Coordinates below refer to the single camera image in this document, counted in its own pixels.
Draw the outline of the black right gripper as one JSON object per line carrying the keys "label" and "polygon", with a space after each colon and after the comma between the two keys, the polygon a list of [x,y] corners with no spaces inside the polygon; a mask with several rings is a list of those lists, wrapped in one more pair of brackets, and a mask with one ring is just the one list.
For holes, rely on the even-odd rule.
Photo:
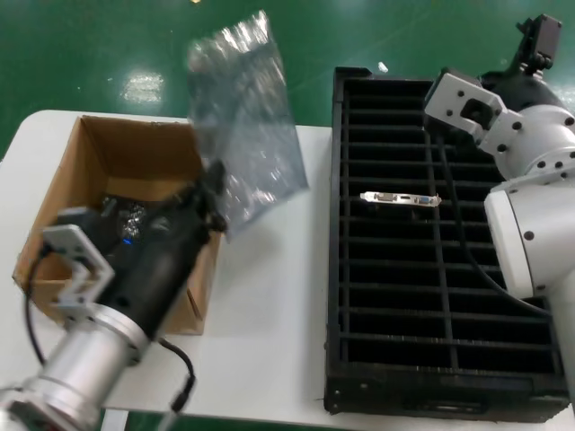
{"label": "black right gripper", "polygon": [[482,87],[497,94],[515,112],[539,105],[567,109],[542,77],[553,67],[562,32],[562,22],[547,14],[516,24],[522,34],[509,67],[480,76]]}

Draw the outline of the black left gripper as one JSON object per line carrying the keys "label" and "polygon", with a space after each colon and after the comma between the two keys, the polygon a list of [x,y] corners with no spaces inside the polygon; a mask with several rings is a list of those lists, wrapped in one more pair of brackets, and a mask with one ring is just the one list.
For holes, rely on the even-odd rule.
{"label": "black left gripper", "polygon": [[139,237],[114,256],[115,276],[97,304],[126,316],[149,339],[202,334],[228,227],[216,210],[225,178],[224,163],[215,160],[194,183],[155,202]]}

